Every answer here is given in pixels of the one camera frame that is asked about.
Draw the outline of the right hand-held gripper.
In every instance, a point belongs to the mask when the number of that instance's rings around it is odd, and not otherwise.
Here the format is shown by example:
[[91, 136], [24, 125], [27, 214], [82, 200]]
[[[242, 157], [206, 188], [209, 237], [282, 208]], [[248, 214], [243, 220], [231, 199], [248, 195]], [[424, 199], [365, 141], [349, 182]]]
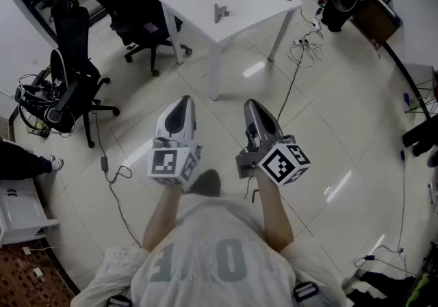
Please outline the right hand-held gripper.
[[247, 146], [236, 156], [240, 179], [250, 178], [261, 169], [276, 185], [297, 181], [311, 162], [294, 136], [285, 135], [277, 119], [258, 101], [244, 104]]

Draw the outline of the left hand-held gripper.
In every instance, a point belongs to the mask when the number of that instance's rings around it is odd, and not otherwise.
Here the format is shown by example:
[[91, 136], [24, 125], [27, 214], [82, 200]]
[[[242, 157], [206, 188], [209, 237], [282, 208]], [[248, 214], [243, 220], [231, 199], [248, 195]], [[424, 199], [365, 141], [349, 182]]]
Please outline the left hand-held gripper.
[[152, 148], [146, 154], [148, 177], [162, 185], [192, 185], [202, 150], [195, 132], [194, 100], [184, 95], [157, 119]]

